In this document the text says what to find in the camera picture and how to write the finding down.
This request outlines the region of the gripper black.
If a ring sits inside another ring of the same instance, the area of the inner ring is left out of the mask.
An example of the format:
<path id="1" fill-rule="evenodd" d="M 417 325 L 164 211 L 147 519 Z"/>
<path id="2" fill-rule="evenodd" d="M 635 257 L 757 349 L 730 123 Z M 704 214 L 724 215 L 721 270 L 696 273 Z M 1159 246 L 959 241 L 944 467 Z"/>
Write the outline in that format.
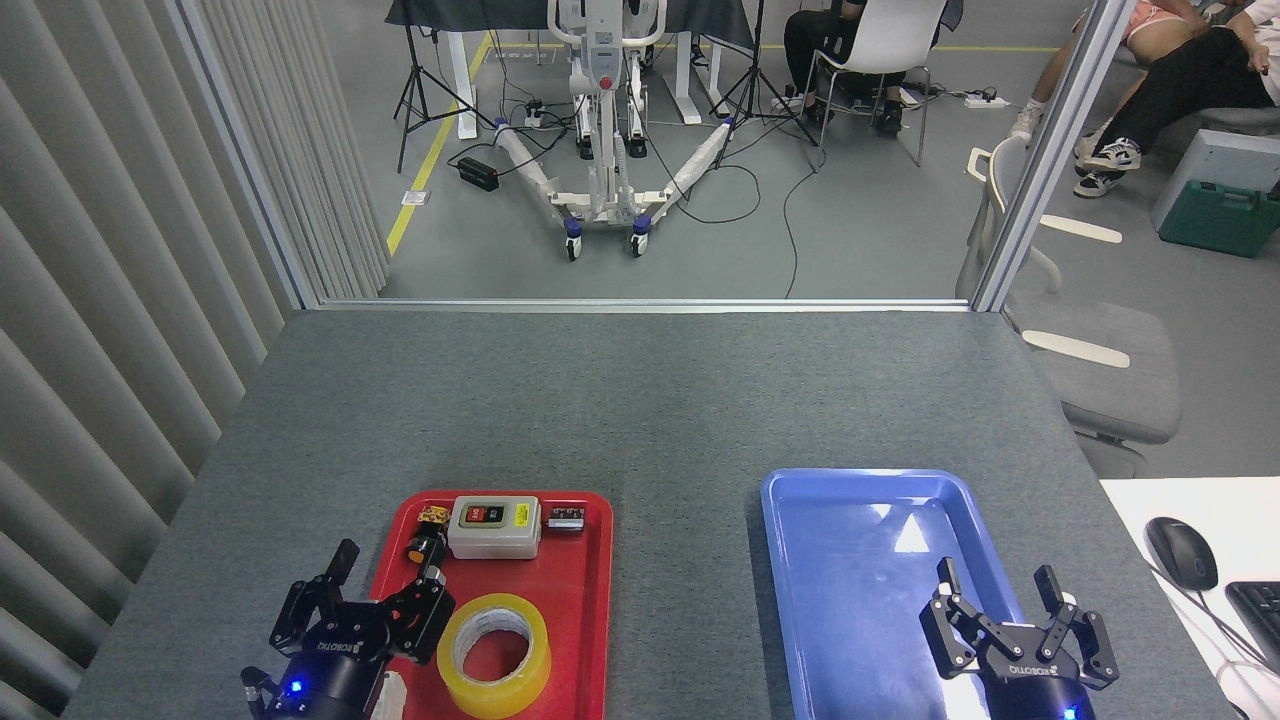
<path id="1" fill-rule="evenodd" d="M 439 566 L 421 566 L 375 615 L 339 615 L 340 588 L 360 555 L 343 539 L 326 570 L 291 585 L 270 632 L 270 646 L 291 660 L 266 719 L 367 719 L 392 655 L 429 662 L 456 609 Z M 314 615 L 320 621 L 311 628 Z"/>
<path id="2" fill-rule="evenodd" d="M 1050 624 L 1044 630 L 1025 624 L 998 624 L 965 600 L 951 557 L 940 560 L 938 585 L 919 619 L 925 643 L 941 678 L 974 673 L 992 719 L 1091 719 L 1084 688 L 1102 691 L 1119 679 L 1105 619 L 1061 591 L 1051 565 L 1034 573 L 1036 587 Z M 1082 652 L 1078 662 L 1061 650 L 1074 633 Z M 1023 656 L 1012 657 L 1012 647 Z"/>

